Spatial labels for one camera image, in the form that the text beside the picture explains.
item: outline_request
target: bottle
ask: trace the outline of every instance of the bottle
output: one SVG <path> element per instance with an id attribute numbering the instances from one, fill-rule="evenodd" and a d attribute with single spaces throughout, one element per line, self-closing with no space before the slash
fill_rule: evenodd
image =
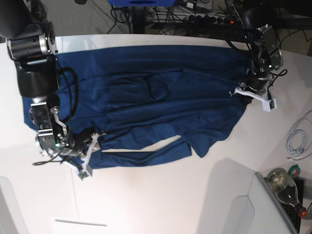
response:
<path id="1" fill-rule="evenodd" d="M 307 216 L 307 209 L 298 200 L 297 186 L 285 169 L 276 168 L 271 171 L 267 176 L 267 182 L 281 203 L 293 206 L 299 217 Z"/>

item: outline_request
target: blue cloth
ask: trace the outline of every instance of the blue cloth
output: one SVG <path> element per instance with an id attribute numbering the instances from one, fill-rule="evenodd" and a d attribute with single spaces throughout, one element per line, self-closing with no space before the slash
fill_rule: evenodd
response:
<path id="1" fill-rule="evenodd" d="M 72 132 L 95 127 L 107 135 L 102 150 L 140 150 L 160 140 L 181 139 L 157 152 L 93 153 L 90 166 L 148 166 L 191 155 L 200 157 L 226 139 L 246 106 L 229 91 L 246 75 L 248 61 L 228 48 L 207 46 L 135 46 L 58 55 L 79 79 L 79 103 Z M 67 74 L 71 88 L 73 80 Z M 60 119 L 69 112 L 63 78 L 57 91 Z M 25 123 L 31 100 L 23 98 Z"/>

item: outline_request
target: table surface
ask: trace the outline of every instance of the table surface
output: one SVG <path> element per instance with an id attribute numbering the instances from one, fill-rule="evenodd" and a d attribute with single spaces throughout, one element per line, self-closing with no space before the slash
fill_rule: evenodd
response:
<path id="1" fill-rule="evenodd" d="M 57 38 L 60 53 L 159 44 L 228 47 L 220 40 L 160 35 Z M 16 72 L 5 50 L 5 45 L 1 44 L 0 107 L 6 114 L 1 115 L 0 121 L 1 131 L 5 133 L 1 136 L 0 154 L 6 157 L 2 156 L 5 163 L 0 165 L 0 176 L 11 180 L 30 233 L 51 233 L 46 216 L 106 223 L 109 233 L 201 234 L 208 230 L 221 233 L 223 216 L 236 188 L 218 184 L 217 179 L 226 175 L 230 178 L 231 168 L 266 174 L 272 168 L 293 165 L 284 150 L 286 134 L 297 119 L 312 109 L 312 58 L 283 51 L 282 68 L 287 68 L 288 74 L 274 83 L 278 109 L 267 113 L 262 111 L 260 102 L 253 101 L 228 139 L 213 145 L 204 158 L 193 152 L 191 157 L 158 166 L 94 170 L 93 178 L 81 182 L 64 166 L 30 166 L 30 160 L 39 159 L 33 146 L 35 132 L 23 124 Z M 162 141 L 151 148 L 167 143 Z M 30 156 L 17 161 L 16 152 L 22 149 Z M 311 163 L 310 159 L 299 162 L 303 176 L 312 178 Z M 15 171 L 6 169 L 10 167 L 15 167 Z M 27 180 L 17 175 L 26 170 Z M 44 192 L 45 197 L 38 195 L 36 183 L 50 189 L 50 193 Z M 25 197 L 25 186 L 31 188 L 29 194 L 37 195 L 36 199 Z M 46 204 L 49 199 L 54 202 Z M 44 212 L 38 214 L 35 211 L 40 210 L 40 206 L 44 207 Z"/>

